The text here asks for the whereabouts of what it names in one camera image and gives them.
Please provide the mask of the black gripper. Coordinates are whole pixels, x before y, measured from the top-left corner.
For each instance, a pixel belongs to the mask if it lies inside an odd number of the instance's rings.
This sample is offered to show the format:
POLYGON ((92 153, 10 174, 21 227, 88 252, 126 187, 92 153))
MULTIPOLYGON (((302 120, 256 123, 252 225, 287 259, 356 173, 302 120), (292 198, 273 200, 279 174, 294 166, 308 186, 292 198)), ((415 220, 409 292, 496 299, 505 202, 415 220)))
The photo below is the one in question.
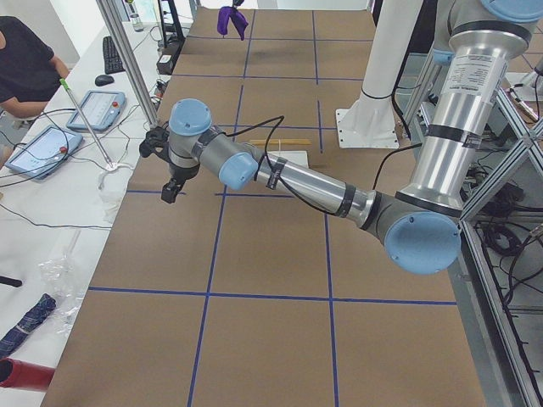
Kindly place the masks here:
POLYGON ((175 203, 180 192, 180 187, 187 180, 194 178, 199 173, 199 164, 192 167, 180 167, 169 164, 171 179, 162 187, 161 199, 166 203, 175 203))

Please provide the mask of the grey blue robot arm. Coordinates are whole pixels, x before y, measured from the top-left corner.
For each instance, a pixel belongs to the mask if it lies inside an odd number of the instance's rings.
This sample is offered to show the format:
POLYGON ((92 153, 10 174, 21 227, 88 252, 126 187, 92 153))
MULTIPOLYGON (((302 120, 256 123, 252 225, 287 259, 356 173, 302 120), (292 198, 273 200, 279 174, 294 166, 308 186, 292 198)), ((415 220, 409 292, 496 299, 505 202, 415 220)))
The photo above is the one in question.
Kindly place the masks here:
POLYGON ((509 62, 523 53, 542 16, 539 1, 440 1, 433 60, 447 67, 410 182, 389 196, 297 165, 232 137, 193 98, 174 104, 163 154, 171 179, 162 198, 173 203, 200 167, 238 190, 250 181, 284 189, 321 212, 352 220, 387 255, 415 274, 448 268, 461 237, 460 190, 509 62))

